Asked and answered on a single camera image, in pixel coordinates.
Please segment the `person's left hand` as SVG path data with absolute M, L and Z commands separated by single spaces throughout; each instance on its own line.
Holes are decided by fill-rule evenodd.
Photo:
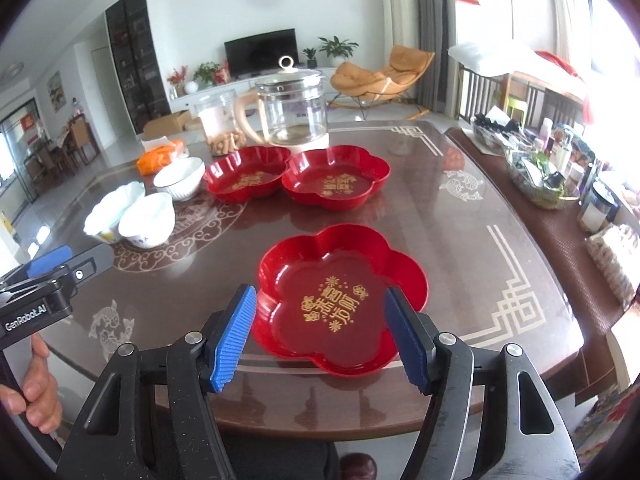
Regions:
M 39 334 L 32 335 L 32 358 L 22 393 L 1 386 L 1 404 L 9 415 L 25 414 L 42 434 L 53 434 L 61 426 L 63 408 L 58 398 L 58 382 L 50 373 L 50 350 Z

